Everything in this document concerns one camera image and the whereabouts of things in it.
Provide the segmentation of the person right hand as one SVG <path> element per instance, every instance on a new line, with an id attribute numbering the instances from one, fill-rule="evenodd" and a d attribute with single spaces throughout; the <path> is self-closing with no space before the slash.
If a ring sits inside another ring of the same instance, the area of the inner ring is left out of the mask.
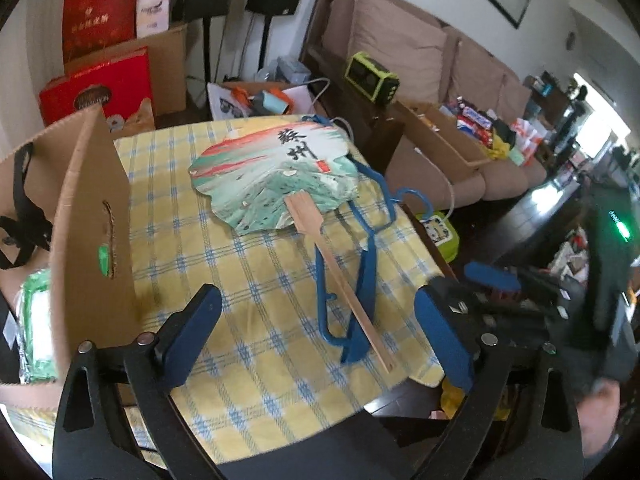
<path id="1" fill-rule="evenodd" d="M 582 455 L 589 458 L 600 453 L 614 434 L 620 411 L 620 384 L 601 379 L 597 388 L 577 404 L 582 432 Z"/>

